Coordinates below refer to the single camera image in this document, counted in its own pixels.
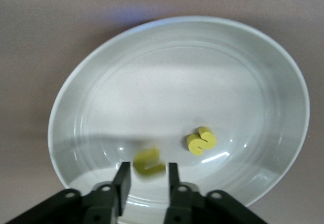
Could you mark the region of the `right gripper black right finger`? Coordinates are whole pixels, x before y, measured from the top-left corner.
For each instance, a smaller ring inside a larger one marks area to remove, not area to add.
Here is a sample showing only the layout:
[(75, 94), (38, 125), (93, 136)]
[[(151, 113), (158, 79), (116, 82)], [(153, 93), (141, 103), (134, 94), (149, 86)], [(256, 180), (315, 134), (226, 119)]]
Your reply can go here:
[(169, 163), (169, 189), (164, 223), (266, 223), (225, 191), (194, 191), (180, 181), (176, 163)]

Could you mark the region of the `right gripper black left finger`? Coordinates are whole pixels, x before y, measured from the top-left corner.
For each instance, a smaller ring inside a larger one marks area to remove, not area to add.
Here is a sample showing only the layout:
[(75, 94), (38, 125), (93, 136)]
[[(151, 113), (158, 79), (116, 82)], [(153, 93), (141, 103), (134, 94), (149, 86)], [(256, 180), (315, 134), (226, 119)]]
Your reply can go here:
[(96, 184), (84, 196), (76, 189), (60, 191), (8, 223), (117, 223), (130, 188), (130, 163), (123, 162), (113, 181)]

